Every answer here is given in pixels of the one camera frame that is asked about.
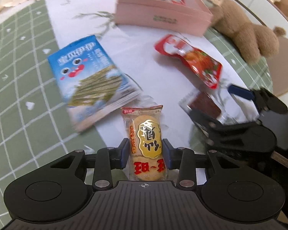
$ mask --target green grid mat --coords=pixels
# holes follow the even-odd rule
[[[72,129],[47,61],[58,49],[44,0],[0,25],[0,229],[10,220],[3,193],[13,180],[73,150],[105,147],[94,127]]]
[[[209,28],[204,36],[223,55],[249,89],[264,87],[270,92],[273,91],[272,79],[264,57],[257,64],[249,66],[240,56],[234,44],[214,28]]]

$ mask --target teddy bear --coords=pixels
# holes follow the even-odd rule
[[[261,56],[270,58],[279,51],[278,36],[286,31],[281,27],[270,28],[254,24],[233,0],[208,0],[214,6],[211,27],[229,37],[249,65],[256,64]]]

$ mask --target pink gift box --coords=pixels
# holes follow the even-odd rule
[[[203,36],[212,14],[202,0],[183,1],[185,5],[164,0],[117,0],[115,22]]]

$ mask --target blue snack bag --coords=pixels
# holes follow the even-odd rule
[[[48,57],[76,131],[83,131],[139,95],[94,35]]]

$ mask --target red sauce packet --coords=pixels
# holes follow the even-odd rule
[[[168,34],[155,44],[155,49],[167,56],[178,57],[209,88],[216,89],[219,83],[222,64],[202,50],[192,47],[183,39]]]

